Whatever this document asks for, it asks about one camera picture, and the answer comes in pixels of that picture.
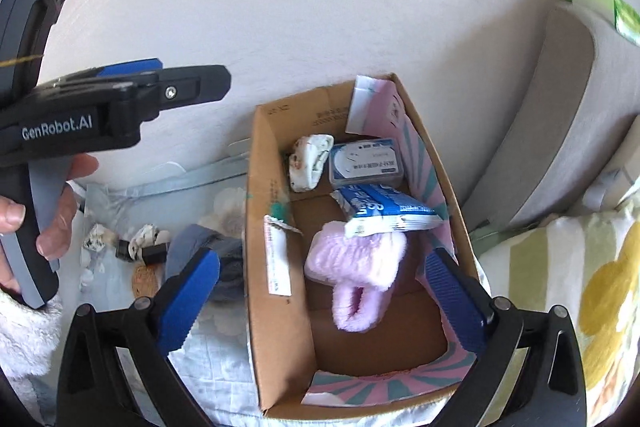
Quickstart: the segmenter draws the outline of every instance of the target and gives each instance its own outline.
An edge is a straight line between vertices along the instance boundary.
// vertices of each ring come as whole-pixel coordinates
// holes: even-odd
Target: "wall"
[[[257,103],[395,71],[464,198],[513,120],[555,1],[67,0],[41,79],[155,56],[229,67],[223,102],[165,113],[139,146],[100,155],[96,179],[127,185],[163,161],[219,158],[248,136]]]

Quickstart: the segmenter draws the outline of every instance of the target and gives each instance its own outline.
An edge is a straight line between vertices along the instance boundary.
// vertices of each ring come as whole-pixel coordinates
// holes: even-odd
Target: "human hand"
[[[88,154],[77,155],[66,179],[83,178],[93,174],[98,168],[98,160]],[[78,204],[74,192],[69,185],[58,200],[58,210],[49,228],[42,232],[36,240],[36,249],[48,261],[60,259],[71,245],[71,221],[76,215]],[[24,220],[26,209],[23,204],[0,196],[0,233],[15,232]],[[0,289],[20,293],[20,286],[15,280],[9,262],[0,245]]]

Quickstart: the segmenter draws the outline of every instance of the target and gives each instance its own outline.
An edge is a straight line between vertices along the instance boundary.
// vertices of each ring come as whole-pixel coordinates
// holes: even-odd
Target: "cardboard box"
[[[433,162],[449,209],[458,262],[467,274],[477,278],[460,208],[440,158],[400,80],[394,74],[386,78],[396,84],[405,112]],[[258,106],[255,111],[247,196],[246,283],[258,397],[268,417],[305,420],[359,417],[433,402],[455,390],[451,386],[370,407],[301,404],[318,369],[358,377],[379,375],[432,362],[447,349],[439,308],[415,280],[422,250],[411,233],[389,309],[380,324],[366,333],[337,330],[331,313],[332,289],[308,281],[303,275],[314,234],[324,223],[344,220],[344,216],[329,195],[332,188],[326,169],[315,190],[289,193],[286,155],[299,137],[308,134],[331,134],[338,143],[361,139],[345,133],[353,86],[354,82],[345,82],[321,87]],[[274,268],[273,263],[269,266],[267,263],[265,215],[286,218],[303,233],[286,234],[283,263],[288,267],[284,266],[285,274],[280,281],[277,279],[283,275],[283,267]],[[273,295],[274,285],[283,295]]]

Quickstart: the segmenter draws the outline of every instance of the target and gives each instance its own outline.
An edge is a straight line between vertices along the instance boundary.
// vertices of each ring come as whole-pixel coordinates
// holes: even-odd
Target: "brown cookie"
[[[138,264],[131,276],[131,289],[134,297],[153,297],[158,293],[158,288],[156,267]]]

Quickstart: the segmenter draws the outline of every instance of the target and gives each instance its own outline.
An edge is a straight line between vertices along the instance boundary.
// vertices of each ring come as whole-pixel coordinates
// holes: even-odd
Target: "upholstered headboard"
[[[468,229],[513,229],[566,210],[638,113],[640,48],[597,14],[558,4],[522,107],[463,205]]]

